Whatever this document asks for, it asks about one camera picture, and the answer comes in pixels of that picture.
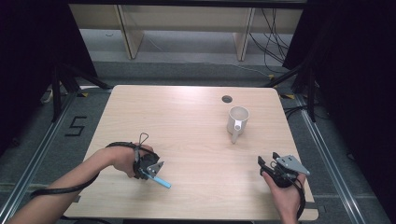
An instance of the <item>wooden table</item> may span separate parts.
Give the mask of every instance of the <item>wooden table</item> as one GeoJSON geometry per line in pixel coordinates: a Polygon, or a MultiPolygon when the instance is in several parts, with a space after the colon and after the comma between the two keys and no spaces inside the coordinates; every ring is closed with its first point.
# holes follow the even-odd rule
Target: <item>wooden table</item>
{"type": "MultiPolygon", "coordinates": [[[[86,158],[116,141],[145,142],[165,164],[151,180],[130,179],[108,167],[65,213],[69,217],[160,219],[278,219],[272,195],[259,175],[257,157],[272,153],[299,159],[278,95],[273,89],[183,86],[117,86],[107,102],[86,158]],[[222,97],[233,98],[224,103],[222,97]],[[232,144],[226,130],[234,105],[250,112],[232,144]]],[[[305,183],[306,200],[313,196],[305,183]]],[[[305,209],[301,220],[318,217],[305,209]]]]}

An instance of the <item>forearm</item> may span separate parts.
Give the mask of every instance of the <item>forearm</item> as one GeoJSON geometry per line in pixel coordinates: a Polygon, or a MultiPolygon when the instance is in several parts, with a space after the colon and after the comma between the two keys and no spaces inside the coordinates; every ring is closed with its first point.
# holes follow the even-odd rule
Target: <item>forearm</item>
{"type": "MultiPolygon", "coordinates": [[[[105,149],[98,150],[82,164],[49,185],[48,189],[69,188],[86,183],[109,165],[111,165],[111,154],[105,149]]],[[[8,223],[26,223],[27,221],[29,223],[54,223],[79,193],[80,191],[76,191],[35,197],[8,223]]]]}

